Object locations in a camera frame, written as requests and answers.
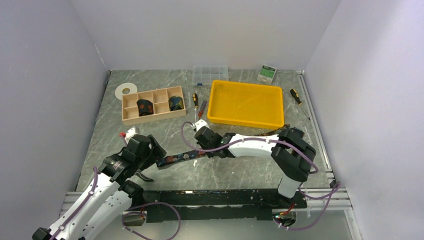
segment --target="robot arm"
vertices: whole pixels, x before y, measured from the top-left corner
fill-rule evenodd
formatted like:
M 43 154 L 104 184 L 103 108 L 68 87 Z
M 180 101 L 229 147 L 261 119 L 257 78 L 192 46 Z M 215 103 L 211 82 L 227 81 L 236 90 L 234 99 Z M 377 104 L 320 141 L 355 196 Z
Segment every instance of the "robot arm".
M 302 138 L 304 133 L 297 128 L 284 129 L 280 134 L 271 136 L 255 137 L 258 140 L 246 140 L 252 136 L 244 136 L 231 132 L 223 136 L 212 131 L 208 124 L 199 120 L 194 124 L 196 134 L 194 138 L 197 144 L 204 150 L 216 149 L 221 146 L 230 146 L 213 152 L 207 152 L 209 158 L 218 156 L 220 158 L 236 158 L 241 156 L 255 156 L 265 159 L 274 159 L 282 170 L 282 178 L 278 185 L 278 193 L 286 198 L 292 198 L 299 186 L 308 180 L 311 165 L 296 151 L 288 151 L 284 144 L 275 141 L 286 142 L 306 155 L 311 161 L 314 160 L 316 151 Z
M 152 135 L 130 129 L 131 138 L 121 152 L 103 160 L 90 186 L 71 208 L 48 229 L 40 227 L 33 240 L 92 240 L 113 219 L 143 202 L 143 188 L 127 180 L 163 158 L 166 152 Z

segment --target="white wall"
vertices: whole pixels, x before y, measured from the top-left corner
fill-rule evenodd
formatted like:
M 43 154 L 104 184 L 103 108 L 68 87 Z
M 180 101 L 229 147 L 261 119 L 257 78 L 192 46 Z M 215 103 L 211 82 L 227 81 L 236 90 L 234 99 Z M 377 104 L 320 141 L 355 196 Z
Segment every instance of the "white wall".
M 107 71 L 68 0 L 2 0 L 0 32 L 0 239 L 28 240 L 77 183 Z
M 306 67 L 365 240 L 424 239 L 424 1 L 343 0 Z
M 340 0 L 71 0 L 106 67 L 303 70 Z

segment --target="wooden compartment box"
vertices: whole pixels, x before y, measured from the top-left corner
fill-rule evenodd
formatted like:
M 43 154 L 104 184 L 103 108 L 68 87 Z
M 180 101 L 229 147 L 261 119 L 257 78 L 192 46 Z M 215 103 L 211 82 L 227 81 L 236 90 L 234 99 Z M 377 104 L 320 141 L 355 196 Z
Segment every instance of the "wooden compartment box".
M 182 98 L 184 109 L 170 111 L 168 100 L 172 96 L 179 96 Z M 139 99 L 146 99 L 153 103 L 153 114 L 139 116 L 139 110 L 137 108 L 137 101 Z M 185 115 L 187 115 L 186 103 L 184 102 L 181 86 L 124 94 L 122 96 L 122 122 L 126 126 L 176 118 Z

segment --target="cable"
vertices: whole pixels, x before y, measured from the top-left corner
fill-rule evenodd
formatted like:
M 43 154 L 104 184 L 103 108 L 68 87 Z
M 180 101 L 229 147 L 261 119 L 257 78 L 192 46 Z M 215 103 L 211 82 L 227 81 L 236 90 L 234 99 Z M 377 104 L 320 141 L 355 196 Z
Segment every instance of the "cable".
M 290 211 L 293 209 L 293 207 L 295 206 L 295 203 L 293 202 L 291 205 L 290 205 L 290 207 L 288 208 L 288 210 L 287 211 L 282 211 L 282 212 L 280 212 L 279 214 L 280 215 L 283 215 L 283 216 L 285 216 L 285 215 L 287 215 L 287 214 L 289 214 L 290 213 Z
M 97 170 L 97 167 L 93 167 L 93 171 L 94 171 L 94 180 L 93 180 L 93 184 L 91 186 L 90 192 L 94 192 L 94 190 L 96 189 L 97 186 L 97 181 L 99 179 L 99 172 Z M 84 205 L 86 205 L 86 203 L 89 201 L 89 199 L 91 198 L 91 194 L 87 194 L 87 196 L 84 198 L 84 200 L 82 200 L 82 202 L 79 204 L 79 206 L 73 211 L 73 213 L 71 213 L 67 219 L 65 221 L 63 221 L 63 223 L 61 225 L 59 225 L 59 227 L 57 228 L 57 230 L 54 232 L 54 234 L 50 237 L 50 240 L 55 240 L 56 237 L 58 236 L 58 234 L 61 232 L 61 227 L 66 227 L 66 225 L 81 211 L 81 209 L 84 207 Z
M 180 217 L 180 214 L 178 213 L 178 211 L 175 209 L 175 207 L 173 207 L 171 204 L 166 203 L 166 202 L 160 202 L 160 201 L 158 201 L 158 202 L 151 202 L 151 203 L 146 203 L 146 204 L 139 205 L 139 206 L 130 207 L 128 210 L 134 210 L 134 209 L 138 209 L 138 208 L 142 208 L 142 207 L 147 207 L 147 206 L 151 206 L 151 205 L 165 205 L 165 206 L 170 207 L 170 208 L 171 208 L 171 209 L 175 212 L 176 217 L 178 218 L 178 228 L 176 229 L 176 232 L 175 232 L 175 233 L 174 233 L 174 234 L 173 234 L 170 238 L 168 238 L 168 239 L 166 239 L 166 240 L 171 240 L 171 239 L 175 238 L 175 236 L 178 234 L 178 232 L 180 231 L 180 228 L 181 228 L 181 217 Z M 126 213 L 126 214 L 123 214 L 123 215 L 122 215 L 122 217 L 121 217 L 121 223 L 122 223 L 122 226 L 123 226 L 126 230 L 128 230 L 128 231 L 130 231 L 131 233 L 133 233 L 133 234 L 135 234 L 135 235 L 139 236 L 140 238 L 143 238 L 143 239 L 145 239 L 145 240 L 152 240 L 152 239 L 150 239 L 150 238 L 148 238 L 148 237 L 146 237 L 146 236 L 143 236 L 143 235 L 141 235 L 140 233 L 138 233 L 138 232 L 136 232 L 136 231 L 132 230 L 131 228 L 127 227 L 127 226 L 125 225 L 125 223 L 124 223 L 124 217 L 125 217 L 125 216 L 127 216 L 127 215 L 141 215 L 141 216 L 144 216 L 145 214 L 143 214 L 143 213 L 141 213 L 141 212 L 139 212 L 139 211 L 131 211 L 131 212 L 128 212 L 128 213 Z
M 328 193 L 324 196 L 309 196 L 304 191 L 302 191 L 300 188 L 299 188 L 299 193 L 302 194 L 303 196 L 305 196 L 309 199 L 313 199 L 313 200 L 325 199 L 326 197 L 329 197 L 329 196 L 333 195 L 335 192 L 337 192 L 337 190 L 339 190 L 339 188 L 340 188 L 340 187 L 338 187 L 340 184 L 341 183 L 339 181 L 336 182 L 336 184 L 333 186 L 333 189 L 330 191 L 330 193 Z
M 228 148 L 229 146 L 231 146 L 231 145 L 234 145 L 234 144 L 237 144 L 237 143 L 240 143 L 240 142 L 242 142 L 242 141 L 252 141 L 252 140 L 256 140 L 256 141 L 263 141 L 263 142 L 266 142 L 267 140 L 266 139 L 264 139 L 264 138 L 259 138 L 259 137 L 246 137 L 246 138 L 244 138 L 244 140 L 242 140 L 242 139 L 238 139 L 238 140 L 235 140 L 235 141 L 233 141 L 233 142 L 230 142 L 230 143 L 228 143 L 228 144 L 225 144 L 225 145 L 222 145 L 222 146 L 220 146 L 220 147 L 217 147 L 217 148 L 214 148 L 214 149 L 200 149 L 200 148 L 196 148 L 195 146 L 193 146 L 193 145 L 191 145 L 190 143 L 189 143 L 189 141 L 187 141 L 187 139 L 184 137 L 184 126 L 186 125 L 186 124 L 190 124 L 190 125 L 192 125 L 193 126 L 193 123 L 192 122 L 190 122 L 190 121 L 185 121 L 182 125 L 181 125 L 181 128 L 180 128 L 180 133 L 181 133 L 181 137 L 182 137 L 182 140 L 184 141 L 184 143 L 187 145 L 187 146 L 189 146 L 190 148 L 192 148 L 192 149 L 194 149 L 194 150 L 197 150 L 197 151 L 203 151 L 203 152 L 206 152 L 206 153 L 211 153 L 211 152 L 216 152 L 216 151 L 219 151 L 219 150 L 222 150 L 222 149 L 225 149 L 225 148 Z M 311 171 L 310 172 L 310 174 L 316 174 L 316 173 L 318 173 L 318 167 L 317 167 L 317 165 L 315 165 L 303 152 L 301 152 L 299 149 L 297 149 L 295 146 L 293 146 L 293 145 L 291 145 L 290 143 L 288 143 L 288 142 L 286 142 L 286 141 L 280 141 L 280 140 L 273 140 L 273 139 L 269 139 L 269 142 L 270 143 L 277 143 L 277 144 L 282 144 L 282 145 L 285 145 L 285 146 L 287 146 L 287 147 L 289 147 L 289 148 L 291 148 L 291 149 L 293 149 L 293 151 L 295 151 L 297 154 L 299 154 L 302 158 L 304 158 L 307 162 L 308 162 L 308 164 L 310 164 L 315 170 L 314 171 Z M 337 182 L 334 186 L 333 186 L 333 188 L 332 188 L 332 190 L 331 190 L 331 192 L 329 193 L 329 194 L 326 194 L 326 195 L 324 195 L 324 196 L 321 196 L 321 197 L 311 197 L 311 196 L 308 196 L 308 195 L 306 195 L 306 193 L 304 193 L 303 191 L 301 191 L 300 189 L 299 189 L 299 192 L 302 194 L 302 195 L 304 195 L 305 197 L 307 197 L 307 198 L 311 198 L 311 199 L 324 199 L 324 198 L 326 198 L 326 197 L 328 197 L 328 200 L 327 200 L 327 202 L 326 202 L 326 204 L 325 204 L 325 206 L 324 206 L 324 208 L 322 209 L 322 211 L 321 211 L 321 213 L 319 214 L 319 216 L 315 219 L 315 221 L 313 221 L 313 223 L 311 223 L 310 225 L 308 225 L 308 226 L 305 226 L 305 227 L 300 227 L 300 228 L 289 228 L 288 226 L 286 227 L 286 229 L 287 230 L 291 230 L 291 231 L 302 231 L 302 230 L 307 230 L 307 229 L 309 229 L 309 228 L 312 228 L 315 224 L 317 224 L 317 222 L 322 218 L 322 216 L 324 215 L 324 213 L 326 212 L 326 209 L 327 209 L 327 207 L 329 206 L 329 203 L 330 203 L 330 199 L 331 199 L 331 197 L 332 197 L 332 195 L 335 193 L 335 192 L 337 192 L 338 190 L 339 190 L 339 188 L 340 188 L 340 186 L 341 186 L 341 184 L 340 184 L 340 182 Z
M 257 202 L 260 203 L 260 204 L 265 204 L 265 205 L 270 206 L 270 207 L 273 207 L 273 208 L 276 208 L 276 207 L 280 206 L 279 203 L 276 204 L 276 205 L 272 205 L 271 203 L 267 203 L 267 202 L 264 202 L 264 201 L 257 201 Z
M 328 196 L 328 200 L 327 200 L 327 202 L 325 203 L 325 206 L 324 206 L 324 208 L 322 209 L 321 213 L 320 213 L 320 214 L 319 214 L 319 216 L 315 219 L 315 221 L 313 221 L 313 223 L 309 224 L 308 226 L 298 227 L 298 228 L 290 228 L 290 227 L 286 227 L 286 230 L 289 230 L 289 231 L 303 231 L 303 230 L 310 229 L 310 228 L 312 228 L 315 224 L 317 224 L 317 223 L 318 223 L 318 221 L 319 221 L 319 220 L 323 217 L 324 213 L 326 212 L 326 209 L 327 209 L 327 207 L 329 206 L 330 199 L 331 199 L 332 195 L 333 195 L 335 192 L 337 192 L 337 190 L 339 190 L 340 186 L 341 186 L 341 183 L 338 181 L 338 182 L 334 185 L 334 187 L 332 188 L 331 192 L 330 192 L 329 194 L 327 194 L 327 196 Z
M 144 207 L 142 207 L 142 208 L 140 209 L 140 213 L 141 213 L 141 214 L 145 211 L 145 208 L 146 208 L 146 207 L 144 206 Z
M 277 224 L 278 228 L 280 228 L 281 226 L 287 228 L 292 226 L 293 224 L 296 223 L 296 219 L 295 218 L 290 218 L 290 217 L 279 217 L 279 218 L 273 218 L 274 222 Z
M 242 141 L 252 141 L 252 140 L 262 141 L 262 142 L 266 142 L 266 141 L 267 141 L 265 138 L 260 138 L 260 137 L 246 137 L 246 138 L 244 138 L 244 139 L 238 139 L 238 140 L 232 141 L 232 142 L 230 142 L 230 143 L 228 143 L 228 144 L 225 144 L 225 145 L 222 145 L 222 146 L 220 146 L 220 147 L 214 148 L 214 149 L 201 149 L 201 148 L 196 148 L 195 146 L 191 145 L 191 144 L 189 143 L 189 141 L 187 141 L 187 139 L 184 137 L 184 126 L 185 126 L 186 124 L 190 124 L 190 125 L 192 125 L 192 126 L 193 126 L 193 123 L 192 123 L 192 122 L 190 122 L 190 121 L 185 121 L 185 122 L 181 125 L 180 133 L 181 133 L 182 140 L 183 140 L 183 141 L 184 141 L 184 143 L 185 143 L 187 146 L 189 146 L 190 148 L 192 148 L 192 149 L 194 149 L 194 150 L 196 150 L 196 151 L 202 151 L 202 152 L 205 152 L 205 153 L 216 152 L 216 151 L 219 151 L 219 150 L 221 150 L 221 149 L 228 148 L 228 147 L 229 147 L 229 146 L 231 146 L 231 145 L 234 145 L 234 144 L 240 143 L 240 142 L 242 142 Z M 282 145 L 285 145 L 285 146 L 287 146 L 287 147 L 289 147 L 289 148 L 293 149 L 293 150 L 294 150 L 297 154 L 299 154 L 302 158 L 304 158 L 304 159 L 307 161 L 307 163 L 308 163 L 308 164 L 310 164 L 310 165 L 311 165 L 311 166 L 315 169 L 314 171 L 311 171 L 311 172 L 310 172 L 310 174 L 316 174 L 316 173 L 318 173 L 318 167 L 317 167 L 317 165 L 315 165 L 315 163 L 313 163 L 313 162 L 309 159 L 309 157 L 307 157 L 307 156 L 306 156 L 303 152 L 301 152 L 301 151 L 300 151 L 299 149 L 297 149 L 295 146 L 291 145 L 290 143 L 288 143 L 288 142 L 286 142 L 286 141 L 280 141 L 280 140 L 273 140 L 273 139 L 269 139 L 269 142 L 270 142 L 270 143 L 282 144 Z

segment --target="black metal base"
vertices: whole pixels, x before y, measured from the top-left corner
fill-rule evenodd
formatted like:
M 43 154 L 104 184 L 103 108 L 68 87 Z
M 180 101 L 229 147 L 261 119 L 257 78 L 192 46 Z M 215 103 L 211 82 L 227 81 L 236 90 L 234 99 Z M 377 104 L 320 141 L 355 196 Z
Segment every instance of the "black metal base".
M 51 237 L 50 230 L 39 227 L 32 235 L 32 240 L 49 240 Z
M 182 220 L 242 219 L 272 220 L 272 209 L 304 209 L 304 196 L 296 192 L 293 198 L 278 194 L 276 188 L 229 190 L 174 190 L 143 193 L 146 203 L 165 202 L 173 205 Z M 174 211 L 164 205 L 146 207 L 147 223 L 177 220 Z

